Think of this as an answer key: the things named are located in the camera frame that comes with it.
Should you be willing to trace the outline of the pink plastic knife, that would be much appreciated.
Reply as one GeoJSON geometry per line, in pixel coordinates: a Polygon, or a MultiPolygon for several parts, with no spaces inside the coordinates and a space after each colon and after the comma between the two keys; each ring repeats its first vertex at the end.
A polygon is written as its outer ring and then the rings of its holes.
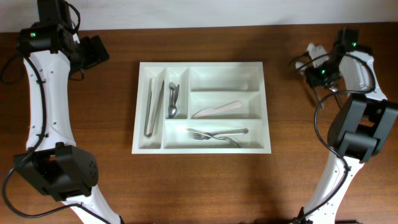
{"type": "Polygon", "coordinates": [[[223,106],[219,106],[217,108],[205,108],[197,113],[195,113],[192,118],[193,119],[197,119],[197,118],[202,118],[205,116],[209,116],[209,115],[213,115],[213,114],[218,114],[221,112],[225,112],[225,111],[231,111],[231,110],[235,110],[235,109],[239,109],[240,107],[242,107],[243,102],[242,101],[233,101],[230,102],[226,105],[223,106]]]}

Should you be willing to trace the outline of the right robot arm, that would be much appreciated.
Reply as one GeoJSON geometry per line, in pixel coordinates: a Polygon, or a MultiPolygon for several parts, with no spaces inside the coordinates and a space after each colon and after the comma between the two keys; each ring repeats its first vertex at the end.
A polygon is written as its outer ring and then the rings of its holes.
{"type": "Polygon", "coordinates": [[[364,164],[380,153],[397,119],[397,103],[387,99],[377,82],[374,52],[358,39],[358,30],[342,29],[330,52],[309,44],[303,53],[307,63],[292,59],[312,90],[321,86],[331,91],[317,99],[313,119],[315,134],[329,151],[326,167],[313,196],[292,223],[336,223],[350,183],[364,164]],[[323,139],[318,115],[331,97],[340,110],[323,139]]]}

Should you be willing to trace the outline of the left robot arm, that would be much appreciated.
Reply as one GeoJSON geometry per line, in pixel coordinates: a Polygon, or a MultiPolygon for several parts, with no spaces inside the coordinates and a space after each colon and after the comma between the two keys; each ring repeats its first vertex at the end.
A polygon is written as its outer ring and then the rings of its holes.
{"type": "Polygon", "coordinates": [[[14,157],[14,171],[84,223],[121,223],[98,187],[94,155],[76,146],[67,93],[74,73],[107,61],[109,54],[98,36],[79,37],[70,3],[37,6],[39,21],[21,30],[17,45],[29,79],[30,131],[26,153],[14,157]]]}

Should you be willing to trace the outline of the large steel spoon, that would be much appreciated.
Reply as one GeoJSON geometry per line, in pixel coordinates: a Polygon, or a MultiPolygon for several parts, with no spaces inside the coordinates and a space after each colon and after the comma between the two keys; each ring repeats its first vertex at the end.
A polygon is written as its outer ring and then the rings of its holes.
{"type": "Polygon", "coordinates": [[[316,87],[319,87],[322,84],[318,81],[318,78],[315,75],[316,70],[312,66],[304,66],[304,63],[302,62],[295,62],[295,68],[303,77],[304,84],[307,86],[307,90],[312,94],[310,99],[312,99],[314,101],[314,105],[317,106],[321,98],[316,90],[316,87]]]}
{"type": "MultiPolygon", "coordinates": [[[[333,85],[333,86],[329,87],[329,90],[332,93],[336,93],[338,91],[338,86],[333,85]]],[[[340,100],[339,96],[338,95],[334,95],[334,99],[335,99],[339,109],[341,109],[342,108],[342,104],[341,104],[341,100],[340,100]]]]}

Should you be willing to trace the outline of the small steel teaspoon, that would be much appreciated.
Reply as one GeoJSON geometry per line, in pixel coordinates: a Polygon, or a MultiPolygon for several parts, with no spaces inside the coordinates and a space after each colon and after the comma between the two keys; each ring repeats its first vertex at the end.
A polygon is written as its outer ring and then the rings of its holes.
{"type": "Polygon", "coordinates": [[[180,88],[180,85],[177,85],[177,86],[175,86],[175,88],[173,90],[173,95],[172,95],[172,103],[173,103],[173,105],[176,105],[176,103],[177,103],[179,88],[180,88]]]}
{"type": "Polygon", "coordinates": [[[177,114],[177,106],[173,105],[173,103],[172,103],[172,95],[173,95],[173,90],[174,90],[175,86],[176,86],[175,83],[173,83],[173,82],[169,83],[169,90],[170,90],[169,108],[168,108],[169,118],[173,118],[177,114]]]}

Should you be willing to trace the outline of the steel fork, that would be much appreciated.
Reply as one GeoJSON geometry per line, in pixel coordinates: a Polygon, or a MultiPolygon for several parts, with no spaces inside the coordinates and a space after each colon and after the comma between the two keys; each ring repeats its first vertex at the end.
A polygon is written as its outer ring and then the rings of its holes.
{"type": "Polygon", "coordinates": [[[229,142],[230,144],[235,145],[238,148],[241,148],[241,146],[235,140],[233,140],[233,139],[231,139],[229,137],[223,137],[223,136],[222,137],[216,137],[214,135],[211,135],[211,134],[208,134],[208,133],[203,133],[203,132],[197,131],[196,129],[192,129],[192,128],[187,128],[187,131],[191,131],[191,132],[193,132],[195,134],[199,134],[201,136],[206,136],[206,137],[217,139],[217,140],[224,140],[224,141],[229,142]]]}
{"type": "Polygon", "coordinates": [[[211,138],[210,135],[212,135],[212,136],[240,135],[240,134],[247,134],[248,132],[249,132],[249,130],[247,128],[227,130],[227,131],[218,131],[218,132],[213,132],[213,133],[205,133],[205,135],[194,132],[192,134],[192,137],[193,137],[193,139],[196,139],[196,140],[209,140],[211,138]]]}

